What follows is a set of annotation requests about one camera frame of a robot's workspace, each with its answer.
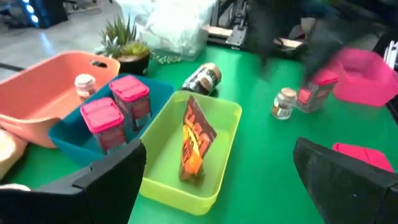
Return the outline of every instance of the green table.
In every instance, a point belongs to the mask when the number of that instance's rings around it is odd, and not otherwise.
[[[296,62],[275,59],[268,74],[260,75],[254,55],[208,47],[195,62],[151,66],[149,76],[178,88],[205,62],[223,72],[219,97],[243,109],[218,199],[208,214],[195,217],[139,196],[130,223],[323,223],[294,167],[292,152],[300,136],[326,147],[344,142],[381,150],[398,169],[398,129],[385,108],[331,95],[325,109],[313,114],[295,110],[287,121],[270,114],[281,88],[300,85],[302,67]],[[35,188],[78,168],[59,151],[30,146],[6,181]]]

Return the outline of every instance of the lime green plastic bin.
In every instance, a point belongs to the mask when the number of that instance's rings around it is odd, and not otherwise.
[[[190,95],[194,96],[217,132],[203,162],[205,179],[198,187],[178,178],[183,114]],[[140,193],[194,215],[207,213],[220,192],[241,115],[242,108],[236,103],[176,91],[141,136],[147,149],[147,165]]]

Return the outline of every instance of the pink lid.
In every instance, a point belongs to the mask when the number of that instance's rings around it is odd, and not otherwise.
[[[109,84],[109,88],[123,101],[131,102],[146,96],[149,93],[148,86],[145,86],[135,77],[128,75]]]
[[[336,83],[338,76],[331,70],[322,69],[314,77],[313,81],[316,85],[329,85]]]
[[[368,149],[361,146],[353,146],[349,144],[336,143],[332,147],[333,150],[338,151],[347,156],[364,161],[372,166],[384,169],[386,171],[394,172],[387,157],[380,151],[375,149]]]
[[[80,113],[93,134],[113,128],[124,121],[123,114],[110,97],[94,100],[80,107]]]

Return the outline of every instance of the cylindrical container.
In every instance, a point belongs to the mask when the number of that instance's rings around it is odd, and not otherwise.
[[[82,100],[93,95],[95,90],[95,78],[89,74],[80,74],[75,79],[76,92]]]
[[[296,104],[297,94],[291,88],[283,88],[274,99],[271,113],[277,119],[285,120],[292,115],[293,107]]]
[[[209,95],[221,81],[221,71],[213,63],[201,65],[183,83],[181,90]]]

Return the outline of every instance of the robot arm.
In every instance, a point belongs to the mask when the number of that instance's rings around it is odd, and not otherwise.
[[[249,2],[249,45],[266,62],[274,50],[274,38],[280,37],[289,24],[300,17],[303,4],[310,0],[252,0]],[[398,0],[336,0],[328,7],[333,15],[326,17],[308,43],[298,49],[305,65],[304,80],[308,81],[344,46],[382,29],[395,28],[385,16],[386,6],[398,6]]]

